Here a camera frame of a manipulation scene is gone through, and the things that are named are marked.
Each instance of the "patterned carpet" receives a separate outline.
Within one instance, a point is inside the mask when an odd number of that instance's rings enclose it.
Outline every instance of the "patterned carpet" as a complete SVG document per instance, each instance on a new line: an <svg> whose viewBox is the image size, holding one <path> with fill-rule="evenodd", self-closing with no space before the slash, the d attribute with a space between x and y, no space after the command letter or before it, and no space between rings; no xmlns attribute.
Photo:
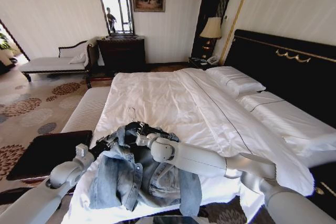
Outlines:
<svg viewBox="0 0 336 224"><path fill-rule="evenodd" d="M19 62L24 61L23 56L20 56ZM153 67L151 71L174 71L184 67L185 65ZM33 74L32 82L29 83L17 67L0 75L0 191L32 186L22 182L9 182L6 176L36 136L59 133L62 130L87 91L84 78L84 74ZM93 82L92 86L110 84L111 81L98 81ZM64 211L67 210L69 199L68 196L62 206ZM6 205L0 206L0 213L6 208ZM176 210L163 214L179 215L180 212ZM199 216L220 224L246 222L239 197L228 204L213 203L203 206ZM60 223L61 218L62 215L55 217L52 223ZM267 211L261 208L251 223L274 222Z"/></svg>

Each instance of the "denim jacket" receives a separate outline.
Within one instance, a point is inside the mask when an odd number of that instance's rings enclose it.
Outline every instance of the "denim jacket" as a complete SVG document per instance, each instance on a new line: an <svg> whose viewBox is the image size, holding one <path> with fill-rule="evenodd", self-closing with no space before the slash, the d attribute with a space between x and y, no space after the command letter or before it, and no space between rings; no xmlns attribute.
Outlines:
<svg viewBox="0 0 336 224"><path fill-rule="evenodd" d="M117 136L118 142L110 151L103 152L98 173L90 186L90 208L124 205L133 211L138 201L152 207L181 203L183 215L197 216L202 200L198 176L171 164L156 162L150 149L137 146L131 135L134 132L125 131L123 126L109 136ZM171 136L178 141L176 135L171 133Z"/></svg>

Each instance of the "chaise lounge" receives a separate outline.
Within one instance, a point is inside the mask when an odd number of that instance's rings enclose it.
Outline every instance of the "chaise lounge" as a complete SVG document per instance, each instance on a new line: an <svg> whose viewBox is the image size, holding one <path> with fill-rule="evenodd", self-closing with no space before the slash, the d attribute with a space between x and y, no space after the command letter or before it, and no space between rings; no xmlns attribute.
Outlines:
<svg viewBox="0 0 336 224"><path fill-rule="evenodd" d="M99 58L97 37L85 40L70 47L59 47L59 55L56 57L45 57L33 59L19 67L22 74L31 82L31 73L77 73L87 72L90 74L92 67ZM85 61L80 63L69 63L72 58L84 53Z"/></svg>

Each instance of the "lampshade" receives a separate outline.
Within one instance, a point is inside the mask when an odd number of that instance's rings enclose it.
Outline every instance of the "lampshade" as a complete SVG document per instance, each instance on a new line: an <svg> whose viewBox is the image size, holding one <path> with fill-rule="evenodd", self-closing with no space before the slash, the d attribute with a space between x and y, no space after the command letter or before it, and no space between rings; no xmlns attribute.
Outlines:
<svg viewBox="0 0 336 224"><path fill-rule="evenodd" d="M221 38L221 21L220 17L208 18L208 22L206 23L203 31L200 36L204 38Z"/></svg>

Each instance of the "wooden dresser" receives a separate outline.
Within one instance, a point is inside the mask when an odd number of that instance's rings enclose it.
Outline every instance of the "wooden dresser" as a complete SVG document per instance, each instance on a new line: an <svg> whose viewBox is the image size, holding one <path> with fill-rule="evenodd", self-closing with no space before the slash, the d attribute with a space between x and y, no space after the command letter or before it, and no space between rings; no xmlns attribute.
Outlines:
<svg viewBox="0 0 336 224"><path fill-rule="evenodd" d="M97 42L107 73L146 71L143 36L107 36Z"/></svg>

